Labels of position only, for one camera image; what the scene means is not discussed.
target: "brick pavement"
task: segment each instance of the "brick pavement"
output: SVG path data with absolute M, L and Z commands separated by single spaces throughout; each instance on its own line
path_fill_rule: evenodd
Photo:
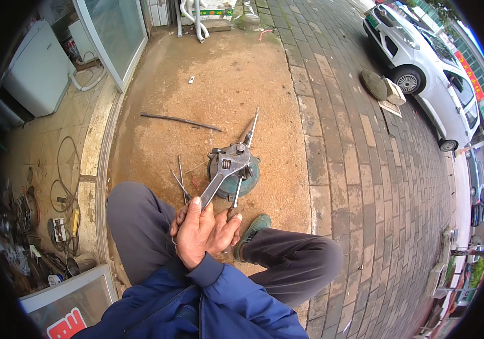
M 285 47 L 306 141 L 312 231 L 344 267 L 310 300 L 314 338 L 410 337 L 426 317 L 428 272 L 450 220 L 446 155 L 428 119 L 383 113 L 358 79 L 376 69 L 347 0 L 252 0 Z

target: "red sign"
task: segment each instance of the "red sign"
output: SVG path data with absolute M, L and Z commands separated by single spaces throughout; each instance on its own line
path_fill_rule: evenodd
M 49 339 L 69 339 L 76 332 L 85 329 L 86 323 L 82 319 L 80 310 L 75 307 L 65 318 L 61 318 L 46 329 Z
M 456 55 L 456 57 L 466 70 L 469 79 L 472 81 L 473 88 L 476 91 L 477 101 L 481 101 L 482 99 L 484 99 L 484 93 L 482 92 L 481 85 L 479 85 L 479 82 L 477 81 L 476 75 L 473 74 L 472 68 L 468 65 L 468 62 L 466 61 L 466 59 L 464 59 L 464 56 L 460 51 L 456 51 L 454 55 Z

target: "glass door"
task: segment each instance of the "glass door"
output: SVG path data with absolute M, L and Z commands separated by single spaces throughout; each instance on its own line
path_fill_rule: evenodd
M 73 0 L 103 65 L 124 92 L 148 41 L 139 0 Z

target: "blue jacket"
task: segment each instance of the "blue jacket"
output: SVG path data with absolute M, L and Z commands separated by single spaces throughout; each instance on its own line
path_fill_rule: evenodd
M 175 258 L 128 288 L 79 338 L 307 338 L 298 316 L 238 269 L 206 253 L 191 272 Z

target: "license plate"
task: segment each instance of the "license plate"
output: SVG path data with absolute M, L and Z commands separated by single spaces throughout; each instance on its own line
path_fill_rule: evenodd
M 374 16 L 372 14 L 368 14 L 366 16 L 366 20 L 368 20 L 368 22 L 372 25 L 372 27 L 377 27 L 377 25 L 379 25 L 379 22 L 377 21 L 376 18 L 374 18 Z

